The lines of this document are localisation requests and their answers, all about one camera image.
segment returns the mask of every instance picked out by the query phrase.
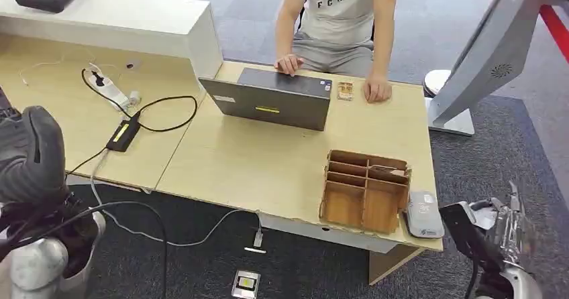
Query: card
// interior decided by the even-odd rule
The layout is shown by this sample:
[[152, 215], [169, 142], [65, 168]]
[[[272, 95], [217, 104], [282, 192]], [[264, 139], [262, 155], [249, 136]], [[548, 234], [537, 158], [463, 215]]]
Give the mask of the card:
[[354, 85], [349, 82], [340, 82], [338, 85], [338, 99], [352, 101], [354, 98]]

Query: gray pants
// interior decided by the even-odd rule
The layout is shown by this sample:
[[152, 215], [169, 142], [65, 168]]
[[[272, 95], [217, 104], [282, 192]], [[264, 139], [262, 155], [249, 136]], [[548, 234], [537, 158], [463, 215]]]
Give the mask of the gray pants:
[[293, 53], [304, 59], [302, 69], [366, 78], [373, 64], [373, 42], [341, 45], [310, 38], [297, 32]]

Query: white t-shirt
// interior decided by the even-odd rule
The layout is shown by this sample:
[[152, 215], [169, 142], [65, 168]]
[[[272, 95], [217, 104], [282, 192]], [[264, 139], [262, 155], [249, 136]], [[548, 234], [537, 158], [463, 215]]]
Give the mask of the white t-shirt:
[[307, 0], [301, 31], [335, 44], [359, 44], [370, 39], [373, 0]]

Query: table surface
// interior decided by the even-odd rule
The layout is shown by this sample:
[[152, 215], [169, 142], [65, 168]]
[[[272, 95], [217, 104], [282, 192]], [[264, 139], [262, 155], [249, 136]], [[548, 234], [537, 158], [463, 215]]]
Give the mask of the table surface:
[[[224, 62], [217, 79], [236, 81], [244, 67]], [[398, 158], [413, 169], [411, 190], [435, 192], [423, 89], [394, 83], [393, 98], [368, 104], [363, 79], [302, 70], [299, 74], [333, 80], [325, 131], [225, 116], [207, 96], [158, 184], [161, 192], [352, 233], [359, 229], [323, 223], [318, 217], [324, 167], [332, 149]], [[339, 81], [354, 83], [354, 100], [336, 99]], [[442, 250], [441, 240], [410, 236], [400, 221], [388, 239]]]
[[[81, 70], [88, 66], [91, 55], [96, 57], [96, 64], [118, 66], [120, 72], [110, 66], [101, 68], [126, 95], [132, 90], [139, 91], [141, 105], [172, 95], [197, 95], [200, 99], [188, 59], [13, 36], [0, 36], [0, 44], [0, 86], [18, 109], [41, 105], [59, 122], [67, 170], [101, 150], [121, 121], [121, 113], [81, 80]], [[60, 64], [26, 69], [40, 62], [57, 61], [63, 54], [65, 61]], [[123, 66], [132, 60], [137, 60], [140, 66], [129, 71]], [[28, 86], [22, 83], [20, 70], [24, 70]], [[140, 121], [150, 127], [170, 127], [182, 123], [192, 111], [190, 100], [168, 101], [145, 111]], [[166, 133], [140, 129], [126, 153], [109, 154], [97, 177], [154, 188], [186, 128]], [[83, 166], [77, 174], [90, 175], [95, 164]]]

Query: carpet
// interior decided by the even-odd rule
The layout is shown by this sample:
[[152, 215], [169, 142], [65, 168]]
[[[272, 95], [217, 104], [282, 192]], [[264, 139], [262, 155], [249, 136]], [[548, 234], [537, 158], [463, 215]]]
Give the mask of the carpet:
[[[539, 231], [531, 267], [544, 298], [569, 298], [569, 211], [560, 194], [539, 138], [519, 99], [489, 96], [473, 110], [474, 137], [431, 133], [439, 204], [488, 196], [506, 200], [513, 180]], [[73, 190], [95, 204], [88, 186]], [[132, 192], [99, 185], [105, 202], [140, 200], [154, 206], [168, 224], [170, 240], [196, 241], [207, 234], [227, 208], [175, 196]], [[154, 219], [142, 209], [117, 208], [132, 229], [159, 236]], [[173, 248], [168, 267], [169, 298], [231, 298], [236, 270], [261, 274], [258, 298], [462, 298], [470, 262], [450, 236], [445, 251], [426, 251], [375, 286], [367, 285], [366, 251], [280, 231], [264, 233], [267, 254], [251, 246], [256, 216], [229, 216], [206, 244]], [[107, 220], [89, 281], [89, 298], [158, 298], [161, 244], [130, 235]]]

